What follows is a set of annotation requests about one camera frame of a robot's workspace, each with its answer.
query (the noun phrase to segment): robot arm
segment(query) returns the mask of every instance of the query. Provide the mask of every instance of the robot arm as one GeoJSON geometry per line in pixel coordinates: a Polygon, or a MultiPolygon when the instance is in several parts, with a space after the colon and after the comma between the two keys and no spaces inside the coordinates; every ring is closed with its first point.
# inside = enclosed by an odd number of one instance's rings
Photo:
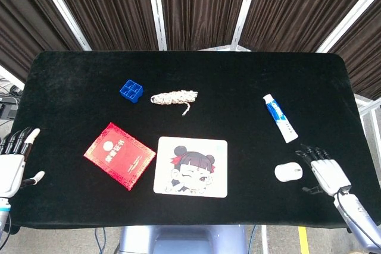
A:
{"type": "Polygon", "coordinates": [[[339,164],[319,148],[302,145],[296,152],[310,166],[320,190],[335,198],[334,204],[363,248],[381,254],[381,232],[355,195],[339,164]]]}
{"type": "Polygon", "coordinates": [[[20,188],[37,184],[45,174],[41,171],[33,178],[22,180],[30,149],[40,133],[38,128],[31,131],[28,127],[12,136],[9,134],[0,143],[0,239],[11,209],[8,199],[20,188]]]}

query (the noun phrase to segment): white computer mouse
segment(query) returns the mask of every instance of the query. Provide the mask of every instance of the white computer mouse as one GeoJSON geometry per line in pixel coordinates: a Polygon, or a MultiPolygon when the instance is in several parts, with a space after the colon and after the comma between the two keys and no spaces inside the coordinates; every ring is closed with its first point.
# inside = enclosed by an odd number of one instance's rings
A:
{"type": "Polygon", "coordinates": [[[275,176],[282,182],[299,180],[303,176],[303,169],[296,162],[290,162],[275,167],[275,176]]]}

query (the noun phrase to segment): blue toothpaste tube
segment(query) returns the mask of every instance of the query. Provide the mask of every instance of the blue toothpaste tube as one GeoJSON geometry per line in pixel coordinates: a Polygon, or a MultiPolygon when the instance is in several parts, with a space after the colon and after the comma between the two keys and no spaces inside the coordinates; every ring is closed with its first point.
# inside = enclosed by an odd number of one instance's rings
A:
{"type": "Polygon", "coordinates": [[[291,123],[288,121],[287,117],[284,115],[283,111],[280,109],[279,104],[269,95],[263,97],[268,111],[270,111],[271,116],[274,118],[276,125],[278,126],[283,138],[286,143],[289,143],[296,138],[298,138],[297,133],[292,128],[291,123]]]}

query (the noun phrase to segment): mouse pad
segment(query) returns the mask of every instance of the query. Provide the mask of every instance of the mouse pad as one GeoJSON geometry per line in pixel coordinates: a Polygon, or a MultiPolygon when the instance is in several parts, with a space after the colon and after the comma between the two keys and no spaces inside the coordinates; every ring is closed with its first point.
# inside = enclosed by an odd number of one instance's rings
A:
{"type": "Polygon", "coordinates": [[[154,192],[226,197],[227,142],[160,137],[154,192]]]}

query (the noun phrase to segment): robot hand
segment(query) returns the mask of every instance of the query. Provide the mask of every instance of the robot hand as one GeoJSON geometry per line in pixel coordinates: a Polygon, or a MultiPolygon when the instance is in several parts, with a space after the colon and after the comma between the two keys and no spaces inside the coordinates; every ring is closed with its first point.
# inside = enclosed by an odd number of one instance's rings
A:
{"type": "Polygon", "coordinates": [[[5,136],[0,143],[0,197],[11,198],[19,188],[37,184],[45,174],[38,172],[33,178],[21,181],[30,148],[40,130],[25,128],[12,136],[5,136]]]}
{"type": "Polygon", "coordinates": [[[303,188],[303,191],[311,194],[324,191],[333,196],[333,204],[363,248],[381,254],[381,232],[357,197],[349,194],[351,182],[339,164],[319,148],[302,145],[302,150],[296,154],[310,166],[319,183],[317,187],[303,188]]]}
{"type": "Polygon", "coordinates": [[[319,186],[313,189],[303,188],[305,192],[314,194],[324,190],[328,195],[334,196],[339,190],[348,192],[351,189],[351,182],[342,168],[326,151],[305,145],[302,145],[302,148],[303,150],[296,151],[296,154],[310,166],[319,183],[319,186]]]}

